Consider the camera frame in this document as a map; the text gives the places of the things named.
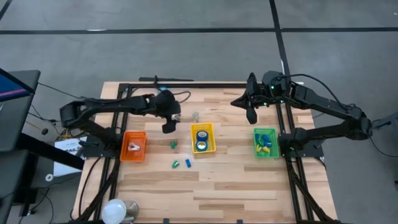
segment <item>computer screen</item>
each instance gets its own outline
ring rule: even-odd
[[[33,94],[34,90],[0,68],[0,102]]]

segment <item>wooden table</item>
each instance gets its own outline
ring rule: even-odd
[[[104,83],[101,97],[116,98],[118,86],[119,82]],[[162,223],[163,218],[169,218],[172,223],[236,223],[237,219],[243,219],[245,223],[295,222],[285,160],[282,157],[254,157],[253,129],[275,128],[279,132],[275,106],[258,109],[258,122],[250,125],[245,111],[230,105],[243,94],[242,88],[170,90],[174,93],[190,90],[192,93],[181,104],[182,122],[177,124],[175,132],[162,133],[164,119],[150,115],[128,116],[127,130],[147,132],[147,154],[142,163],[121,164],[116,198],[138,203],[140,211],[136,223]],[[134,94],[156,91],[140,88]],[[176,96],[178,100],[185,97]],[[199,112],[200,122],[214,124],[217,151],[213,154],[194,156],[192,153],[190,125],[194,122],[192,114],[195,111]],[[283,106],[282,111],[285,124],[288,124]],[[310,110],[293,109],[292,112],[296,127],[314,127]],[[108,127],[112,117],[111,113],[98,114],[95,121]],[[170,142],[174,139],[178,140],[178,146],[171,149]],[[191,168],[185,165],[185,159],[190,159]],[[74,217],[77,217],[81,188],[94,160],[85,162],[73,209]],[[175,160],[180,161],[180,166],[173,169]],[[325,168],[312,158],[304,158],[303,163],[309,191],[326,214],[336,218]],[[102,168],[103,159],[89,178],[82,210],[98,191]],[[303,198],[298,194],[302,215],[306,218]]]

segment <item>black stand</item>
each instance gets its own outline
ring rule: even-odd
[[[54,162],[70,166],[72,168],[83,170],[84,160],[74,156],[69,152],[57,149],[29,135],[21,133],[17,142],[18,149],[27,149],[29,152],[38,156],[45,157]]]

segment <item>wire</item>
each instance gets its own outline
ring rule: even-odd
[[[84,193],[84,191],[86,189],[88,178],[90,177],[91,172],[93,171],[95,164],[97,164],[97,162],[100,161],[101,158],[102,157],[99,157],[97,160],[95,160],[94,164],[91,166],[90,170],[88,171],[88,174],[87,174],[87,177],[86,177],[86,180],[85,180],[85,184],[83,185],[83,188],[81,189],[80,200],[79,200],[79,217],[81,216],[81,201],[83,200],[83,193]]]
[[[191,97],[191,92],[190,91],[182,91],[180,93],[173,93],[173,95],[181,95],[181,94],[185,94],[185,93],[188,93],[188,96],[185,99],[183,99],[182,101],[179,101],[179,103],[183,103],[183,102],[187,101]]]
[[[58,129],[57,129],[57,127],[56,127],[56,125],[54,124],[54,123],[57,123],[57,122],[60,122],[60,121],[57,121],[56,119],[45,119],[45,118],[42,117],[42,115],[40,115],[40,113],[37,111],[37,109],[35,108],[34,105],[30,105],[30,106],[31,106],[31,107],[33,108],[33,110],[37,113],[37,115],[36,115],[36,114],[33,114],[33,113],[31,113],[31,112],[28,112],[28,114],[30,114],[30,115],[32,115],[32,116],[38,118],[38,119],[41,119],[42,121],[48,121],[48,122],[51,124],[51,126],[55,129],[55,132],[58,134],[58,137],[61,136],[60,132],[58,131]]]
[[[43,83],[40,83],[40,82],[38,82],[38,84],[39,84],[39,85],[42,85],[42,86],[45,86],[45,87],[47,87],[47,88],[50,88],[50,89],[52,89],[52,90],[58,91],[58,92],[60,92],[60,93],[63,93],[63,94],[65,94],[65,95],[68,95],[68,96],[71,96],[71,97],[74,97],[74,98],[76,98],[76,99],[79,99],[79,100],[80,100],[80,98],[79,98],[79,97],[77,97],[77,96],[73,96],[73,95],[72,95],[72,94],[70,94],[70,93],[67,93],[67,92],[61,91],[61,90],[59,90],[59,89],[56,89],[56,88],[54,88],[54,87],[51,87],[51,86],[45,85],[45,84],[43,84]]]
[[[76,177],[79,177],[79,176],[80,176],[80,174],[79,174],[79,175],[76,175],[76,176],[74,176],[74,177],[71,177],[71,178],[69,178],[69,179],[63,180],[63,181],[61,181],[61,182],[53,183],[53,184],[50,184],[50,185],[45,186],[45,187],[34,187],[33,189],[46,189],[46,188],[50,188],[51,186],[54,186],[54,185],[57,185],[57,184],[62,184],[62,183],[64,183],[64,182],[68,181],[68,180],[72,180],[72,179],[74,179],[74,178],[76,178]],[[17,191],[13,191],[13,192],[7,194],[6,196],[2,197],[0,200],[5,199],[6,197],[12,195],[12,194],[15,193],[15,192],[17,192]]]
[[[273,79],[271,80],[271,82],[270,82],[270,92],[271,92],[271,94],[272,94],[273,82],[274,82],[276,79],[288,78],[288,77],[299,77],[299,76],[304,76],[304,77],[307,77],[307,78],[311,78],[312,80],[315,80],[315,81],[317,81],[318,83],[320,83],[321,85],[323,85],[323,87],[325,87],[325,88],[329,91],[329,93],[332,95],[332,97],[336,100],[336,102],[337,102],[343,109],[349,111],[349,110],[352,110],[352,109],[355,107],[355,105],[346,106],[346,105],[342,104],[341,101],[337,98],[337,96],[333,93],[333,91],[332,91],[326,84],[324,84],[321,80],[319,80],[319,79],[317,79],[317,78],[315,78],[315,77],[312,77],[311,75],[307,75],[307,74],[281,75],[281,76],[279,76],[279,77],[273,78]]]
[[[52,183],[52,184],[50,184],[50,185],[48,185],[48,186],[45,186],[45,187],[37,187],[37,188],[38,188],[38,189],[45,189],[45,188],[49,188],[49,187],[51,187],[51,186],[54,186],[54,185],[57,185],[57,184],[63,184],[63,183],[65,183],[66,181],[68,181],[68,180],[72,180],[72,179],[74,179],[74,178],[76,178],[76,177],[79,177],[79,176],[81,176],[81,175],[80,175],[80,174],[78,174],[78,175],[76,175],[76,176],[74,176],[74,177],[71,177],[71,178],[69,178],[69,179],[63,180],[63,181],[61,181],[61,182]]]
[[[181,94],[185,94],[185,93],[188,93],[188,96],[185,98],[185,99],[183,99],[182,101],[179,101],[179,103],[183,103],[183,102],[185,102],[185,101],[187,101],[190,97],[191,97],[191,92],[190,91],[182,91],[182,92],[180,92],[180,93],[172,93],[173,95],[181,95]]]
[[[50,219],[50,221],[49,221],[49,224],[51,224],[51,223],[52,223],[52,220],[53,220],[53,218],[54,218],[54,206],[52,205],[52,202],[51,202],[50,198],[49,198],[46,194],[43,194],[43,193],[40,192],[40,191],[39,191],[39,193],[42,194],[45,198],[47,198],[47,200],[50,202],[50,205],[51,205],[51,219]]]
[[[72,217],[72,212],[73,212],[73,208],[70,210],[69,218],[70,218],[70,220],[75,221],[75,219]]]
[[[376,144],[374,143],[372,137],[370,137],[370,140],[371,140],[373,146],[376,148],[376,150],[379,151],[381,154],[383,154],[383,155],[385,155],[385,156],[388,156],[388,157],[398,157],[398,156],[395,156],[395,155],[388,155],[388,154],[386,154],[386,153],[380,151],[380,149],[379,149],[379,148],[376,146]]]
[[[50,191],[50,188],[47,188],[47,190],[45,191],[44,195],[47,195],[49,191]],[[33,206],[33,208],[31,208],[30,210],[34,210],[35,208],[37,208],[44,201],[44,199],[45,199],[45,197],[42,197],[40,202],[37,205]]]
[[[44,194],[43,194],[42,192],[39,191],[39,193],[42,194],[43,197],[42,197],[42,199],[40,200],[40,202],[39,202],[37,205],[35,205],[35,206],[33,206],[33,208],[30,208],[30,209],[29,209],[30,212],[33,212],[34,209],[37,208],[41,203],[43,203],[43,201],[44,201],[45,198],[47,198],[47,199],[49,200],[49,202],[51,203],[52,214],[53,214],[52,217],[54,216],[54,208],[53,208],[53,206],[52,206],[52,202],[51,202],[51,200],[47,197],[47,194],[48,194],[49,190],[50,190],[50,189],[48,188],[48,189],[45,191]],[[18,224],[21,224],[21,223],[22,223],[22,220],[23,220],[24,218],[25,218],[25,217],[21,217],[21,219],[19,220]]]

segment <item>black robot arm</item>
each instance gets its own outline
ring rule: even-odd
[[[325,139],[346,137],[352,140],[364,140],[372,136],[371,121],[360,108],[342,104],[337,98],[330,100],[319,96],[310,88],[288,80],[280,72],[265,73],[261,84],[251,73],[244,95],[231,102],[233,106],[247,111],[246,116],[251,124],[257,122],[255,108],[275,103],[287,103],[302,110],[313,109],[344,120],[334,126],[309,130],[295,128],[292,134],[282,134],[279,138],[282,153],[299,156],[296,155],[297,151],[306,147],[317,148]]]
[[[97,100],[84,98],[81,101],[73,101],[60,108],[62,126],[65,128],[80,128],[94,136],[99,137],[104,143],[116,140],[116,133],[110,128],[90,121],[97,113],[128,112],[136,115],[151,114],[166,119],[163,125],[163,133],[175,131],[176,121],[172,119],[175,114],[181,113],[180,103],[175,100],[173,94],[162,91],[157,96],[153,94],[132,96],[120,100]]]

